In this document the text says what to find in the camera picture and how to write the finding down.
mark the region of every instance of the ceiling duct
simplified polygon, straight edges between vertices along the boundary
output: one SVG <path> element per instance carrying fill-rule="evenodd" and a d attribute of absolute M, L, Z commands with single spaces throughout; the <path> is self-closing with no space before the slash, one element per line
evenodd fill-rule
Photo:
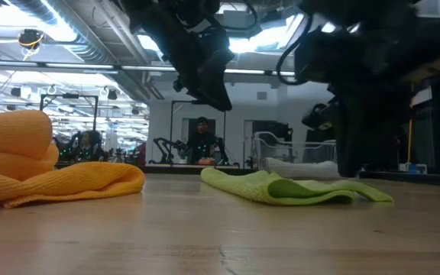
<path fill-rule="evenodd" d="M 118 59 L 109 52 L 89 26 L 64 0 L 9 0 L 9 2 L 28 15 L 42 20 L 48 26 L 61 24 L 57 16 L 61 17 L 77 34 L 77 38 L 69 43 L 66 49 L 85 63 L 118 63 Z M 134 80 L 128 73 L 120 71 L 118 74 L 106 76 L 116 81 L 131 99 L 142 102 L 150 100 L 149 88 L 142 82 Z"/>

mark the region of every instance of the yellow pole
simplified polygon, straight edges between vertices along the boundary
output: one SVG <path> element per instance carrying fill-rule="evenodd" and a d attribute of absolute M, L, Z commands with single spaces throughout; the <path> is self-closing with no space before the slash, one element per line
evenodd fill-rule
<path fill-rule="evenodd" d="M 413 99 L 414 98 L 412 98 L 412 101 L 410 102 L 410 108 L 413 108 Z M 407 158 L 406 158 L 406 162 L 407 162 L 407 164 L 410 164 L 410 155 L 411 155 L 411 153 L 412 153 L 412 129 L 413 129 L 413 120 L 412 119 L 410 119 L 410 121 L 409 121 L 409 147 L 408 147 L 408 152 L 407 152 Z"/>

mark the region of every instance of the white towel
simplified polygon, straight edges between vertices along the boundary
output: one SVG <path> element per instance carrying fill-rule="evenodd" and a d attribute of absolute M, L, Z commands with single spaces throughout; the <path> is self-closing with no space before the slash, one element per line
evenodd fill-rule
<path fill-rule="evenodd" d="M 288 179 L 339 179 L 337 164 L 332 161 L 321 163 L 286 163 L 281 160 L 266 157 L 264 169 L 267 172 L 275 172 Z"/>

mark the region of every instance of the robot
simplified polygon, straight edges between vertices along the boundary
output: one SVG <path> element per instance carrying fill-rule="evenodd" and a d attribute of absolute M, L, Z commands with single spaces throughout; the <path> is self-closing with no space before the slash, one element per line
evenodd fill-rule
<path fill-rule="evenodd" d="M 131 18 L 131 30 L 141 26 L 178 71 L 176 90 L 185 87 L 205 104 L 220 111 L 231 109 L 222 80 L 233 55 L 225 28 L 213 18 L 219 1 L 117 1 Z M 380 145 L 412 117 L 413 96 L 440 75 L 440 19 L 417 17 L 414 4 L 419 1 L 299 3 L 306 27 L 281 56 L 277 75 L 286 85 L 328 84 L 334 98 L 323 108 L 314 108 L 302 122 L 334 132 L 341 176 L 356 176 L 379 154 Z M 325 33 L 318 26 L 310 31 L 314 15 L 326 18 L 336 30 Z M 205 33 L 187 31 L 204 19 L 211 24 Z M 288 81 L 280 69 L 294 50 L 295 81 Z"/>
<path fill-rule="evenodd" d="M 176 141 L 172 142 L 170 140 L 167 140 L 166 138 L 159 137 L 154 138 L 154 144 L 159 148 L 162 157 L 160 158 L 160 161 L 157 162 L 155 160 L 149 160 L 149 163 L 152 164 L 173 164 L 173 152 L 172 149 L 176 149 L 178 152 L 178 155 L 181 159 L 185 160 L 189 153 L 191 152 L 191 148 L 189 148 L 185 143 L 182 141 Z M 215 165 L 218 166 L 228 166 L 230 163 L 228 162 L 228 156 L 225 151 L 225 142 L 223 138 L 221 137 L 215 137 L 215 145 L 218 146 L 218 150 L 220 152 L 220 161 L 218 163 L 215 163 Z M 209 147 L 202 148 L 203 154 L 205 158 L 209 157 Z"/>

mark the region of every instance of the black shirt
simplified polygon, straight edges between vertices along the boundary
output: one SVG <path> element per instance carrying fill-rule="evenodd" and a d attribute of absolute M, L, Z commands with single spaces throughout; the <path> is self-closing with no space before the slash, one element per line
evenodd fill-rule
<path fill-rule="evenodd" d="M 187 146 L 191 148 L 191 162 L 195 164 L 203 157 L 210 156 L 210 147 L 216 144 L 216 137 L 210 133 L 200 134 L 194 132 L 192 137 L 188 140 Z"/>

